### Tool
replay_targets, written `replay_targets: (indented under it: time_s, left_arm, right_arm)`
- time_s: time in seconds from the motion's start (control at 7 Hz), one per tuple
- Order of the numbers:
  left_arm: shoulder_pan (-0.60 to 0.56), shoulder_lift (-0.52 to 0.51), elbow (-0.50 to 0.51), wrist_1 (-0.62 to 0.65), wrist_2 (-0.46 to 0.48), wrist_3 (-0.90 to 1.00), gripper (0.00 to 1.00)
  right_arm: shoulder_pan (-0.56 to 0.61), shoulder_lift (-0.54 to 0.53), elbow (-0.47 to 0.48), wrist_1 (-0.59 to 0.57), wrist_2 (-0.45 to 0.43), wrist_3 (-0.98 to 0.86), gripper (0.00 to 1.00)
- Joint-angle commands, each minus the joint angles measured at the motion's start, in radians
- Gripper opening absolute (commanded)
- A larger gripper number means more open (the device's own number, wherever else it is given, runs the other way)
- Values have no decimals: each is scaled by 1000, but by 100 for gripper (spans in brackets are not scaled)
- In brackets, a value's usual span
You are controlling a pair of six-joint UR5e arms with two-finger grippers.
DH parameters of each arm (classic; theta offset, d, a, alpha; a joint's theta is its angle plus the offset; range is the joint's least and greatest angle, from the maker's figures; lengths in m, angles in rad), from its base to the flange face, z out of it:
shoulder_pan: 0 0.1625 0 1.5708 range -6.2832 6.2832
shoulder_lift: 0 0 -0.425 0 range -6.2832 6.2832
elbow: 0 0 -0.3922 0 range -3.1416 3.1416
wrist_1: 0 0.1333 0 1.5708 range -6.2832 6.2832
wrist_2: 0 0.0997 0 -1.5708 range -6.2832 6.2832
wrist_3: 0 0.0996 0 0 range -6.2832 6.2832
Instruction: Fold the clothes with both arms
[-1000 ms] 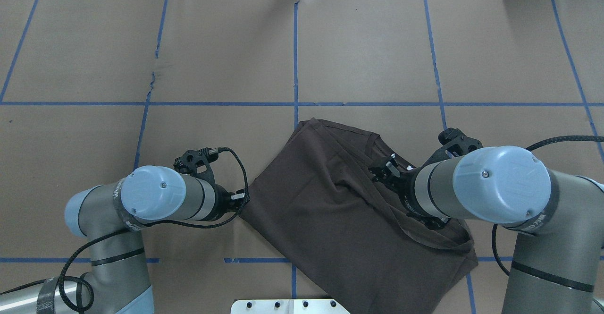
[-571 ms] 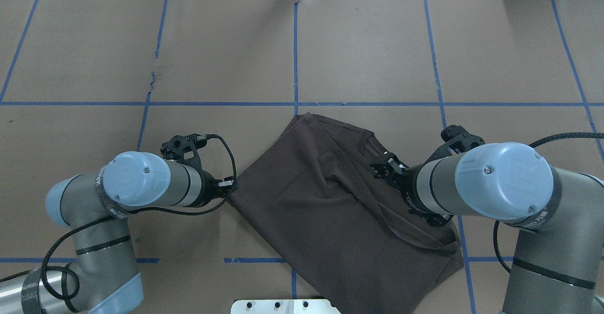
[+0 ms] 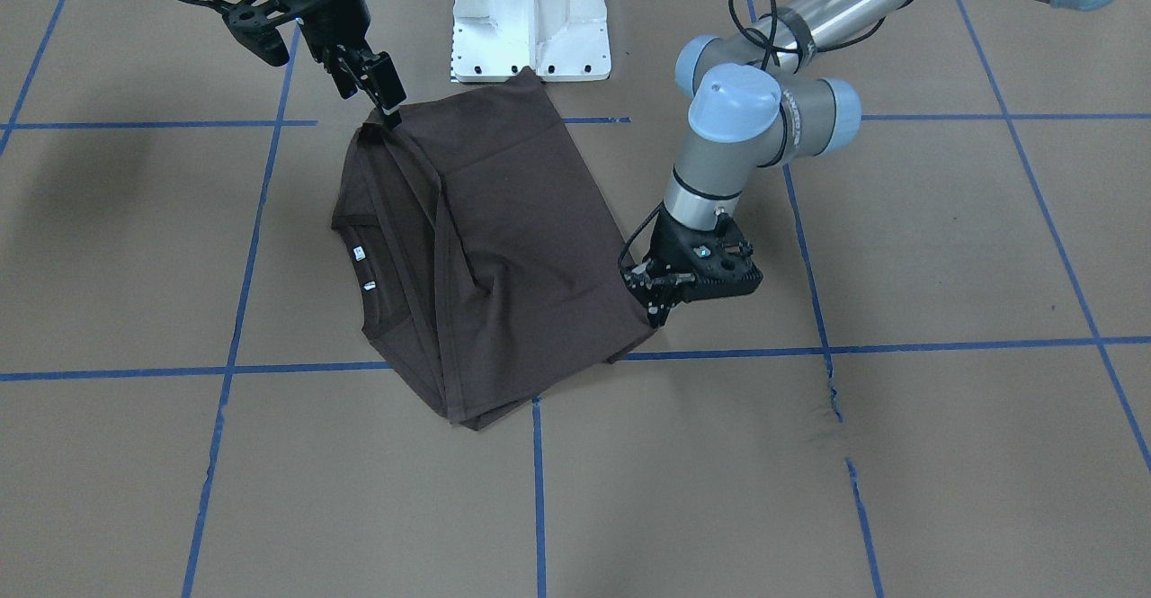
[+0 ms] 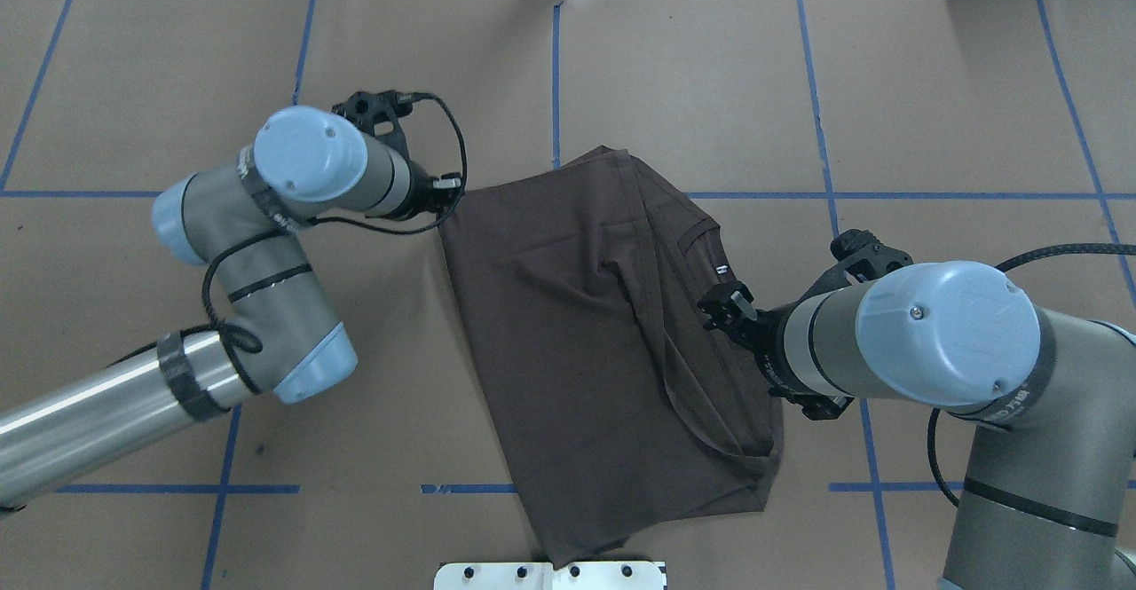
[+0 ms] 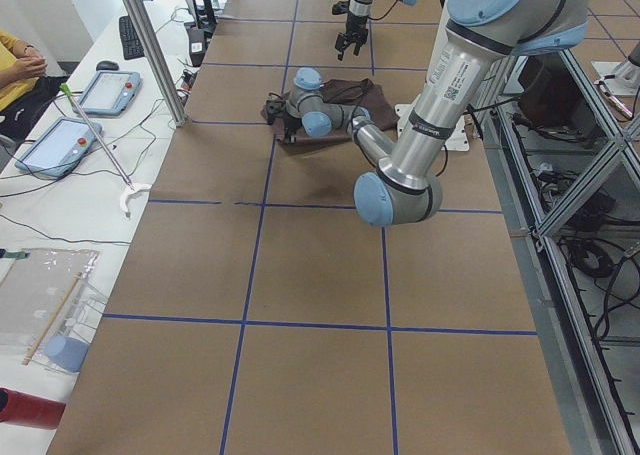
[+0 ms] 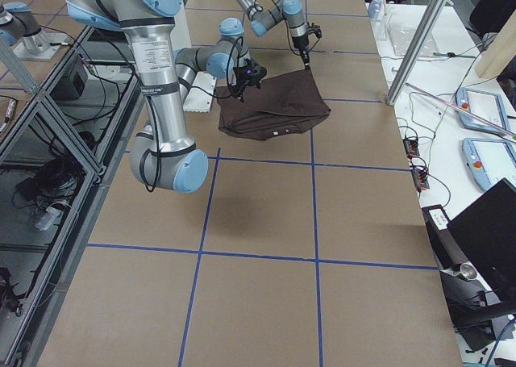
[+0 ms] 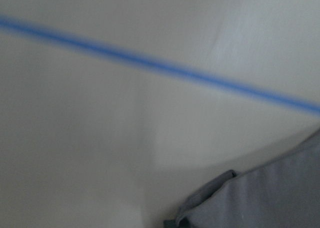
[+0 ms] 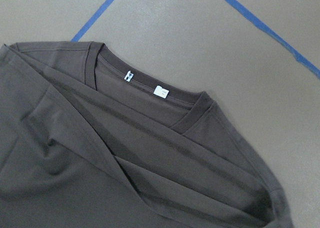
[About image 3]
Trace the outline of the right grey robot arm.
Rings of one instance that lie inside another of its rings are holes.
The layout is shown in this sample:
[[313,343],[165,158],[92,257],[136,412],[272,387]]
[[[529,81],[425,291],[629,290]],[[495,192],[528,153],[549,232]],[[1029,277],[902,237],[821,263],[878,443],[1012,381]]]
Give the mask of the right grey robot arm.
[[299,22],[308,53],[323,66],[340,95],[369,95],[384,126],[401,123],[406,100],[392,57],[369,48],[369,8],[365,0],[239,0],[226,3],[222,20],[235,40],[268,66],[287,66],[290,53],[279,25]]

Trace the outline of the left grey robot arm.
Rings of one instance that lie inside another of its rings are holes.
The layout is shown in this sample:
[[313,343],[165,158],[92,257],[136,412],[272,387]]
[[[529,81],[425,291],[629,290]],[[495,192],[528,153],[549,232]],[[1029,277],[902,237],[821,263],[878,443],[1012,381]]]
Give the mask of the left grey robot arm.
[[[622,281],[661,327],[674,307],[752,294],[763,279],[735,224],[735,206],[760,167],[822,156],[848,144],[861,101],[843,79],[808,78],[814,57],[870,37],[915,0],[770,0],[770,12],[735,34],[683,46],[674,84],[689,98],[688,130],[648,222],[640,263],[620,261]],[[1031,0],[1096,12],[1115,0]]]

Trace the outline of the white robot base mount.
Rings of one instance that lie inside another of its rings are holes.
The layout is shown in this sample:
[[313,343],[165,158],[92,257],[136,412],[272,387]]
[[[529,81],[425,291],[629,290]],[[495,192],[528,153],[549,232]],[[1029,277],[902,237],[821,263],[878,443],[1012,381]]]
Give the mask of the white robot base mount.
[[450,78],[498,83],[529,69],[547,82],[610,77],[607,0],[453,0]]

